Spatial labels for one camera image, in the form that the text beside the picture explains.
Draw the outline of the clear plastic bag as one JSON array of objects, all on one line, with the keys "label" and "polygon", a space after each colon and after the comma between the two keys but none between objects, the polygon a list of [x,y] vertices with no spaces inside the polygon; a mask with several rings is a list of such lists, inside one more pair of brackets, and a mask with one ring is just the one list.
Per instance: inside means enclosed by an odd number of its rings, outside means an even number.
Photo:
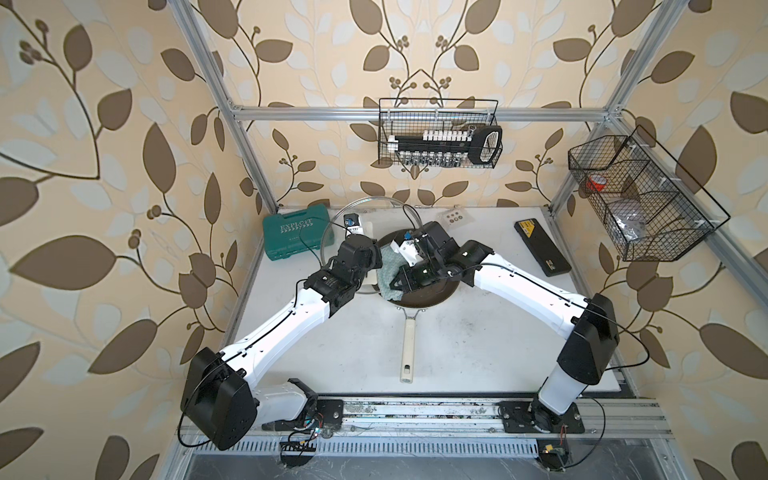
[{"label": "clear plastic bag", "polygon": [[608,204],[622,236],[629,241],[646,236],[646,218],[641,204],[635,199],[620,199]]}]

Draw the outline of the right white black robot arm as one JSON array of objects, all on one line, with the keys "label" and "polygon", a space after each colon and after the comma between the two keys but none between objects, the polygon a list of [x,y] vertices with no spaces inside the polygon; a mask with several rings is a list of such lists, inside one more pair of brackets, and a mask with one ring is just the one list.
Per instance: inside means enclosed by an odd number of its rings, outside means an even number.
[{"label": "right white black robot arm", "polygon": [[398,270],[392,279],[381,280],[381,287],[406,295],[442,281],[461,281],[509,301],[565,339],[556,366],[529,407],[540,430],[552,430],[587,387],[600,383],[620,341],[607,297],[586,298],[560,289],[478,241],[459,245],[436,221],[397,235],[387,246]]}]

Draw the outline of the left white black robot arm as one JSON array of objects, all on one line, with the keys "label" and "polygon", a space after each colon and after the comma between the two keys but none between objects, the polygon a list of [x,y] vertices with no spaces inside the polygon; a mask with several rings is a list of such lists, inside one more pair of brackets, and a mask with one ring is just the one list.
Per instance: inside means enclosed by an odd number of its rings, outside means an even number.
[{"label": "left white black robot arm", "polygon": [[297,282],[295,296],[256,330],[215,352],[201,349],[190,361],[180,403],[207,441],[220,450],[238,443],[255,425],[312,425],[316,393],[292,378],[259,385],[267,371],[296,342],[349,303],[367,274],[382,267],[376,241],[352,234],[318,271]]}]

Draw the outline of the black flat box yellow label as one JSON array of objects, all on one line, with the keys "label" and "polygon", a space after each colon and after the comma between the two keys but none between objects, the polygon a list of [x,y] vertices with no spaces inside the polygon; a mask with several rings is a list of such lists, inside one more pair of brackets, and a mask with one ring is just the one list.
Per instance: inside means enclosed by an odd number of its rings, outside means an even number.
[{"label": "black flat box yellow label", "polygon": [[514,228],[547,277],[571,272],[572,266],[537,219],[517,221]]}]

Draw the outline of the black socket set holder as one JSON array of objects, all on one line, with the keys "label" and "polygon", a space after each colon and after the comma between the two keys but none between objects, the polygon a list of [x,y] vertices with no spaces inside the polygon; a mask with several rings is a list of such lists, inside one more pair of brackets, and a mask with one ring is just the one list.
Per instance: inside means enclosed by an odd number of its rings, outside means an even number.
[{"label": "black socket set holder", "polygon": [[407,166],[493,168],[503,152],[498,125],[467,130],[424,130],[420,135],[389,135],[384,152]]}]

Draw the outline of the green plastic tool case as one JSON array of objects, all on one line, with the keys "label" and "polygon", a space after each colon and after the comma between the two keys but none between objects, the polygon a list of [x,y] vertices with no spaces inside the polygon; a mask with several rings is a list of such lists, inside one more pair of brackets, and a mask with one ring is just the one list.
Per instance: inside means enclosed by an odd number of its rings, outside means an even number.
[{"label": "green plastic tool case", "polygon": [[335,240],[328,209],[323,204],[274,214],[263,220],[265,253],[272,260],[330,246]]}]

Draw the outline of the glass pot lid cream handle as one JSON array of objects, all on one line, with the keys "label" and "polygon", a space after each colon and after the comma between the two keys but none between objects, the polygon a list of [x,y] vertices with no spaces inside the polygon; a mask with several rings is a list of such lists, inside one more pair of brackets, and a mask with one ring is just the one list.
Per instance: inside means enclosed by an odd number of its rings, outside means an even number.
[{"label": "glass pot lid cream handle", "polygon": [[407,272],[420,257],[409,231],[404,240],[380,245],[366,235],[365,224],[356,212],[344,213],[339,227],[345,230],[345,239],[337,254],[306,280],[305,289],[341,298],[353,296],[373,281],[382,296],[394,300],[412,290]]}]

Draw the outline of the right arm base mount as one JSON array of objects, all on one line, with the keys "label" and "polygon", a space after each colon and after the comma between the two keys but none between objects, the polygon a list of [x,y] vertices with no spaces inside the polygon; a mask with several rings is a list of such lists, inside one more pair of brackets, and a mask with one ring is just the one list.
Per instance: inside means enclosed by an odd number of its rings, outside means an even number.
[{"label": "right arm base mount", "polygon": [[508,434],[584,434],[578,406],[572,403],[556,414],[538,400],[507,400],[497,404],[503,429]]}]

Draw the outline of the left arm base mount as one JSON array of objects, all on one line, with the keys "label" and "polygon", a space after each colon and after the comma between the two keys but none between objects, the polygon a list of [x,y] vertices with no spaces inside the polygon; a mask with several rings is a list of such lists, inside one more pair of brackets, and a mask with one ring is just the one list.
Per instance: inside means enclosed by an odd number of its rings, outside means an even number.
[{"label": "left arm base mount", "polygon": [[344,417],[344,401],[341,399],[309,400],[297,417],[277,420],[261,426],[268,432],[292,432],[318,429],[322,434],[339,431]]}]

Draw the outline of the green microfibre cloth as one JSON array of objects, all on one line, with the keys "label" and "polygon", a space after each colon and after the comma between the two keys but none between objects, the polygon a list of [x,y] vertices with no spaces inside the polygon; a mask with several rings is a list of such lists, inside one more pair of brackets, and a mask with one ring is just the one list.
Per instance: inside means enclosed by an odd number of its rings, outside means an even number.
[{"label": "green microfibre cloth", "polygon": [[382,266],[377,270],[377,285],[380,294],[387,301],[398,302],[402,299],[404,293],[402,290],[394,289],[390,284],[397,277],[402,266],[409,268],[410,265],[391,245],[381,248],[381,256]]}]

